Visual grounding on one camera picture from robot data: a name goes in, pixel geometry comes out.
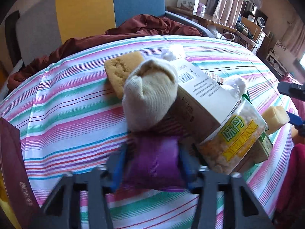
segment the window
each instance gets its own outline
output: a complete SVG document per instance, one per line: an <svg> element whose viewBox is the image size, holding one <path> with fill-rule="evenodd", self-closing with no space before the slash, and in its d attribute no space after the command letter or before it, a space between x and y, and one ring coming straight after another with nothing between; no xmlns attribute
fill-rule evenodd
<svg viewBox="0 0 305 229"><path fill-rule="evenodd" d="M303 57L301 58L300 64L301 64L301 66L303 66L303 68L305 68L305 54L304 54Z"/></svg>

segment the barcode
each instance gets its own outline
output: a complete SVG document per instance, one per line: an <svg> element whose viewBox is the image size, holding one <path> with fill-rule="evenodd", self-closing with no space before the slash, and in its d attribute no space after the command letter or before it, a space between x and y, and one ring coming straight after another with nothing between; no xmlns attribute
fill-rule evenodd
<svg viewBox="0 0 305 229"><path fill-rule="evenodd" d="M185 83L187 81L194 79L194 77L190 73L185 72L184 74L179 76L179 79L181 82Z"/></svg>

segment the black gripper frame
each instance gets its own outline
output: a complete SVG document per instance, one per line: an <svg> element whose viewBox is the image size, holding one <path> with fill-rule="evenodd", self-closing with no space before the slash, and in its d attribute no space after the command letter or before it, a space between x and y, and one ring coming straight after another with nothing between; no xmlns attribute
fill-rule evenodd
<svg viewBox="0 0 305 229"><path fill-rule="evenodd" d="M91 172L67 173L48 196L41 212L33 217L29 229L81 229L80 191L88 191L90 229L113 229L105 195L119 187L125 164L127 145L112 153L106 166Z"/></svg>
<svg viewBox="0 0 305 229"><path fill-rule="evenodd" d="M191 229L215 229L217 191L225 197L223 229L274 228L240 173L215 173L184 149L180 149L179 167L188 190L199 195Z"/></svg>

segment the white box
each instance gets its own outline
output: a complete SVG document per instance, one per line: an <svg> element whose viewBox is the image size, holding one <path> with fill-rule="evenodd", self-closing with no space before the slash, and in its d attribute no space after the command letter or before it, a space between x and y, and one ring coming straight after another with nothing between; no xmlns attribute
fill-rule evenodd
<svg viewBox="0 0 305 229"><path fill-rule="evenodd" d="M199 0L182 0L181 8L192 12L197 12Z"/></svg>
<svg viewBox="0 0 305 229"><path fill-rule="evenodd" d="M171 61L179 76L177 98L170 109L197 143L229 118L237 100L185 59Z"/></svg>

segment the purple bag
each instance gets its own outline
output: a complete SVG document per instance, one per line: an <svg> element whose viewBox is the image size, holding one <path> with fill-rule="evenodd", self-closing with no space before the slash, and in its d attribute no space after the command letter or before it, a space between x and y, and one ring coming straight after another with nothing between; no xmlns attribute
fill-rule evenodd
<svg viewBox="0 0 305 229"><path fill-rule="evenodd" d="M136 136L134 158L128 163L123 187L183 191L178 139L178 136Z"/></svg>

